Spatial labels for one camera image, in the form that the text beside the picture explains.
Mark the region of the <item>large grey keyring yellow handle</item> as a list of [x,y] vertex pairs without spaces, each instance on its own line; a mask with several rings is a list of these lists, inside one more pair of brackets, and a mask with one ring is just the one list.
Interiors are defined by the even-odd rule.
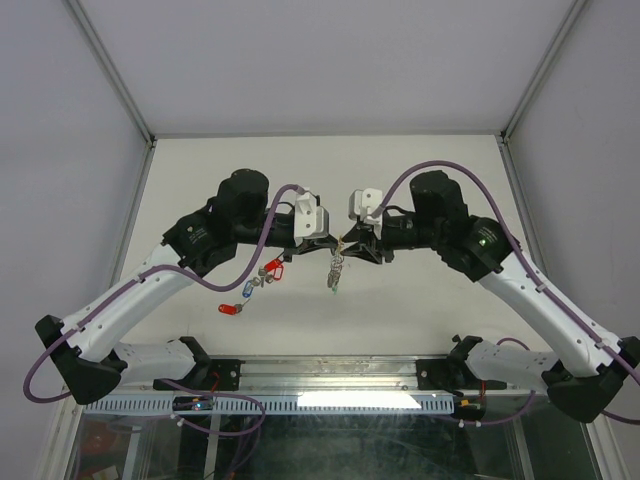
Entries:
[[345,261],[345,256],[344,256],[344,249],[345,249],[345,243],[342,241],[340,235],[338,237],[338,240],[340,241],[340,247],[338,248],[338,250],[335,253],[331,253],[331,259],[330,259],[330,264],[329,264],[329,271],[327,274],[327,280],[326,280],[326,285],[327,288],[331,291],[331,287],[334,284],[338,284],[340,283],[340,279],[342,276],[342,270],[344,267],[344,261]]

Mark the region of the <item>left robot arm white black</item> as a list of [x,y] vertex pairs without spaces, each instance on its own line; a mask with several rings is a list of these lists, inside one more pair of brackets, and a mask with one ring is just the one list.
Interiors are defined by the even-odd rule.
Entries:
[[214,292],[244,286],[266,247],[282,249],[286,261],[336,248],[317,195],[293,184],[274,197],[268,190],[261,172],[233,172],[205,206],[177,220],[129,276],[76,313],[63,319],[47,315],[36,323],[43,357],[55,365],[68,396],[89,405],[125,384],[206,388],[211,359],[194,338],[157,345],[122,339],[193,284]]

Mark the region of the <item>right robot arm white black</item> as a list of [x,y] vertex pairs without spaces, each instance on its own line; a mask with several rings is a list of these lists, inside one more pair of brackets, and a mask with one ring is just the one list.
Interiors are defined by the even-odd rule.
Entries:
[[621,338],[583,312],[520,248],[502,218],[469,214],[459,184],[446,173],[421,173],[409,189],[410,210],[390,205],[380,190],[351,194],[355,225],[344,237],[345,255],[382,264],[398,250],[430,249],[502,300],[549,347],[518,350],[467,336],[447,357],[450,381],[459,387],[500,381],[542,393],[581,423],[605,414],[625,380],[638,375],[638,338]]

